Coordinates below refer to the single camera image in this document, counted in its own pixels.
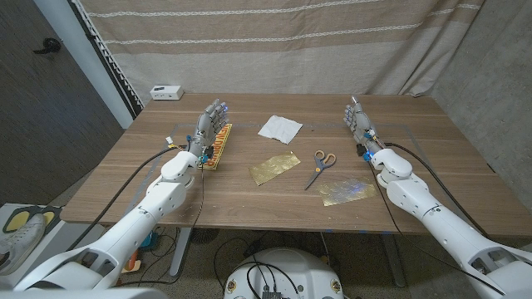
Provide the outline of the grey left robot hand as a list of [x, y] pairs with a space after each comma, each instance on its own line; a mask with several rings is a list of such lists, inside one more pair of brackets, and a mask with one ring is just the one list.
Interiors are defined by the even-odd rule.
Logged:
[[204, 150], [215, 142], [216, 135], [228, 124], [227, 110], [226, 103], [219, 99], [204, 109], [189, 142], [188, 151], [191, 154], [199, 158]]

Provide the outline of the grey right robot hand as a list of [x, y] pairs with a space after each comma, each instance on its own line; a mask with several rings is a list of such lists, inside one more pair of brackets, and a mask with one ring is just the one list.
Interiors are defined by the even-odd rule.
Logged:
[[351, 101], [346, 106], [343, 120], [352, 132], [356, 143], [365, 149], [362, 155], [366, 155], [370, 159], [376, 152], [383, 150], [385, 146], [380, 141], [374, 124], [362, 110], [358, 98], [351, 96]]

